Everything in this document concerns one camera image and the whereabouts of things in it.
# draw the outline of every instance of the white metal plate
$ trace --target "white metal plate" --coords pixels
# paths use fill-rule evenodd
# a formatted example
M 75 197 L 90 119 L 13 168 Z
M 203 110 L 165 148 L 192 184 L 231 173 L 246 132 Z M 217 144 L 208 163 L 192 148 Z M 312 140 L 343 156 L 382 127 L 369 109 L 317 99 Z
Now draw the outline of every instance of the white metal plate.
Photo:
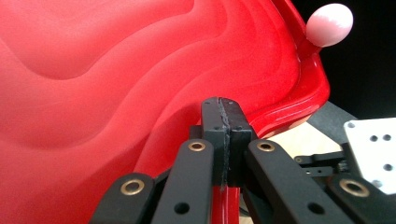
M 344 129 L 362 177 L 396 193 L 396 119 L 351 120 Z

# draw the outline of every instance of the metal screw hole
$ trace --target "metal screw hole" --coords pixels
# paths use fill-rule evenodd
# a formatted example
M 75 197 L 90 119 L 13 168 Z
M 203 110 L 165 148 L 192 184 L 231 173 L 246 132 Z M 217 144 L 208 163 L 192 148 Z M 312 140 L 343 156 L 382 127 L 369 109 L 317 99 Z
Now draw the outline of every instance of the metal screw hole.
M 384 137 L 383 137 L 383 139 L 384 139 L 385 141 L 390 141 L 391 138 L 392 138 L 392 137 L 391 137 L 389 134 L 385 134 Z
M 385 165 L 384 165 L 384 170 L 386 170 L 386 171 L 392 171 L 392 170 L 393 170 L 393 166 L 390 165 L 390 164 L 385 164 Z
M 257 144 L 257 148 L 261 151 L 274 151 L 275 147 L 269 143 L 259 143 Z
M 355 128 L 355 124 L 352 123 L 352 122 L 349 122 L 349 123 L 347 124 L 347 127 L 348 127 L 348 128 Z
M 325 213 L 324 208 L 317 203 L 309 203 L 308 209 L 318 215 L 323 215 Z
M 202 151 L 205 149 L 205 144 L 200 142 L 193 142 L 189 144 L 189 149 L 192 151 Z
M 376 142 L 376 140 L 378 140 L 377 136 L 373 135 L 373 136 L 370 137 L 370 141 Z
M 340 187 L 344 191 L 357 197 L 364 198 L 370 195 L 370 191 L 363 184 L 353 179 L 342 179 L 340 181 Z
M 140 193 L 145 187 L 145 183 L 139 179 L 128 180 L 121 186 L 121 193 L 127 196 L 136 195 Z
M 174 209 L 179 215 L 184 215 L 190 211 L 190 206 L 187 203 L 178 203 Z

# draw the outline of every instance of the black background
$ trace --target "black background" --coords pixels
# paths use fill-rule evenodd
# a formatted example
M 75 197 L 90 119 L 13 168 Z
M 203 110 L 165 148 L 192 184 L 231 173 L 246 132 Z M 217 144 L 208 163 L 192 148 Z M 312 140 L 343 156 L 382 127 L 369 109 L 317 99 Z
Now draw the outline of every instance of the black background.
M 319 7 L 349 7 L 354 25 L 320 57 L 331 85 L 330 101 L 358 119 L 396 117 L 396 1 L 292 0 L 305 22 Z

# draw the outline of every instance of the red plastic tray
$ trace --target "red plastic tray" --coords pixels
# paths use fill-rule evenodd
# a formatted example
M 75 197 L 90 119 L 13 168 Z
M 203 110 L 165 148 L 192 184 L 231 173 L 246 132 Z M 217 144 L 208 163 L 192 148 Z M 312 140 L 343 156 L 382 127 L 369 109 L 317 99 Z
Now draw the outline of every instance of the red plastic tray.
M 1 0 L 0 222 L 88 222 L 114 180 L 172 166 L 212 96 L 260 136 L 302 122 L 329 95 L 304 41 L 288 0 Z

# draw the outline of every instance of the white egg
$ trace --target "white egg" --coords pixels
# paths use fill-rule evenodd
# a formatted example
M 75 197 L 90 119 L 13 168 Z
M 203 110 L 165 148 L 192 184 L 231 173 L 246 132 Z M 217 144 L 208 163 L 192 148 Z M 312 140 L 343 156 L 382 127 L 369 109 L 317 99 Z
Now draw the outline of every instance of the white egg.
M 343 40 L 352 29 L 352 12 L 344 5 L 320 7 L 306 24 L 306 38 L 318 47 L 329 47 Z

